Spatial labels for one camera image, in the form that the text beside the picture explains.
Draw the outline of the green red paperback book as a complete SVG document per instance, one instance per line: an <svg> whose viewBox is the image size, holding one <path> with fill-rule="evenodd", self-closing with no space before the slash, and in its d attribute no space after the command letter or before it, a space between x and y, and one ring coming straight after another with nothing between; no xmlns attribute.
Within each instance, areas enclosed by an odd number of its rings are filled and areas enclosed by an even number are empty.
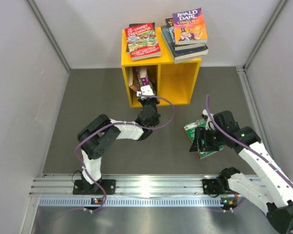
<svg viewBox="0 0 293 234"><path fill-rule="evenodd" d="M206 125L206 118L204 118L204 117L201 117L199 119L196 119L192 122L189 122L189 123L183 125L183 130L186 133L186 135L191 143L194 142L195 129L197 127L205 127L205 125ZM196 153L198 154L200 159L203 159L203 158L206 158L216 152L200 152L200 151L196 150Z"/></svg>

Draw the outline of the purple white paperback book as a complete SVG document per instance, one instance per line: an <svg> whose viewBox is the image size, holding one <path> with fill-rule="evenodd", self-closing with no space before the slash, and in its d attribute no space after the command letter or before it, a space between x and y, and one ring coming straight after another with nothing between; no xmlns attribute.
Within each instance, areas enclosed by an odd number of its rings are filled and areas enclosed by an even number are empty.
<svg viewBox="0 0 293 234"><path fill-rule="evenodd" d="M148 77L148 70L145 66L137 66L135 71L140 87L151 85L151 80Z"/></svg>

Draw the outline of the teal paperback book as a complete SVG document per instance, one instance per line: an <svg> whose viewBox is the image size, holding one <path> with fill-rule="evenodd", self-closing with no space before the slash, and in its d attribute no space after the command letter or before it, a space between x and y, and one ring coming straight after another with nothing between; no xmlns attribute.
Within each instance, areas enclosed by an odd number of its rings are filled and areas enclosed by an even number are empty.
<svg viewBox="0 0 293 234"><path fill-rule="evenodd" d="M189 57L189 58L181 58L181 59L174 58L173 61L174 61L175 64L178 64L178 63L189 62L189 61L200 59L200 58L201 58L201 56Z"/></svg>

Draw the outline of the dark blue paperback book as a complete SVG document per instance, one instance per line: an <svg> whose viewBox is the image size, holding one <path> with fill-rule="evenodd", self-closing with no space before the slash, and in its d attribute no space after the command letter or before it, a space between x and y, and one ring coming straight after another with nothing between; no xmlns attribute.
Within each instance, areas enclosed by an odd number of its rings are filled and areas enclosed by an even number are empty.
<svg viewBox="0 0 293 234"><path fill-rule="evenodd" d="M194 49L175 51L173 46L173 40L171 38L168 26L161 27L161 34L172 59L184 59L189 57L204 56L208 54L209 48L206 45Z"/></svg>

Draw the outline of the red 13-storey treehouse book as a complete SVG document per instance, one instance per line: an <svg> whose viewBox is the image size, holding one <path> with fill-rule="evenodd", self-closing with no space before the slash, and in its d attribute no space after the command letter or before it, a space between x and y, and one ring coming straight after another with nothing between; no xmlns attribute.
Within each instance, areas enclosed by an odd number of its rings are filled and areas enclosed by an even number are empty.
<svg viewBox="0 0 293 234"><path fill-rule="evenodd" d="M126 44L132 61L159 57L162 51L154 24L143 23L125 29Z"/></svg>

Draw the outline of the black blue treehouse book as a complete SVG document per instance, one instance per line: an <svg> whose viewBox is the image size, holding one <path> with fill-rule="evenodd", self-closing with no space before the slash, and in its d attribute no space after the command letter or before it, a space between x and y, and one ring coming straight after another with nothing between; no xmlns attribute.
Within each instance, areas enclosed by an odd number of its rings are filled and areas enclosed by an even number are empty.
<svg viewBox="0 0 293 234"><path fill-rule="evenodd" d="M167 18L165 19L166 25L168 26L171 38L173 40L173 46L175 51L181 51L186 49L194 49L201 46L205 46L205 43L195 43L195 44L184 44L184 45L178 45L175 43L175 36L174 36L174 27L173 27L173 18Z"/></svg>

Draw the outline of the purple Roald Dahl book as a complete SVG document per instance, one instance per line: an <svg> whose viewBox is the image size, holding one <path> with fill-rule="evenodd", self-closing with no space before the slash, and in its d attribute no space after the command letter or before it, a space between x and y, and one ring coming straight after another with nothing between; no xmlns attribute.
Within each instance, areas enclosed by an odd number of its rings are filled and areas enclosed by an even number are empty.
<svg viewBox="0 0 293 234"><path fill-rule="evenodd" d="M208 34L202 8L173 13L172 18L176 44L207 43Z"/></svg>

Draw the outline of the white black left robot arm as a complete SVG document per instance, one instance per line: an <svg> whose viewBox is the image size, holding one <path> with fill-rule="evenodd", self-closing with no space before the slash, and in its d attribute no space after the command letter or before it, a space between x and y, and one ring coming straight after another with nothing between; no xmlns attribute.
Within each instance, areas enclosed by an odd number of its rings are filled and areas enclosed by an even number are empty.
<svg viewBox="0 0 293 234"><path fill-rule="evenodd" d="M81 179L74 182L74 195L102 194L101 188L113 185L110 180L103 180L101 162L109 147L119 139L141 141L148 138L159 125L159 104L155 97L153 84L144 84L136 92L142 108L135 121L125 122L99 115L77 135L82 154Z"/></svg>

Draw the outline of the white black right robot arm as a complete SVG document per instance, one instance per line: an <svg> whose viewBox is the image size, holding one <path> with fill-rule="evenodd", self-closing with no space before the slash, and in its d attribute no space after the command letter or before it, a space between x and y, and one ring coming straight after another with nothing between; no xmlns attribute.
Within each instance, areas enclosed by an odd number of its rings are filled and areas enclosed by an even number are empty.
<svg viewBox="0 0 293 234"><path fill-rule="evenodd" d="M264 184L263 187L246 178L234 167L223 169L206 194L220 195L235 192L253 203L280 234L293 230L293 182L284 174L251 127L240 128L232 112L215 115L204 109L203 126L194 130L190 152L217 152L222 146L233 149Z"/></svg>

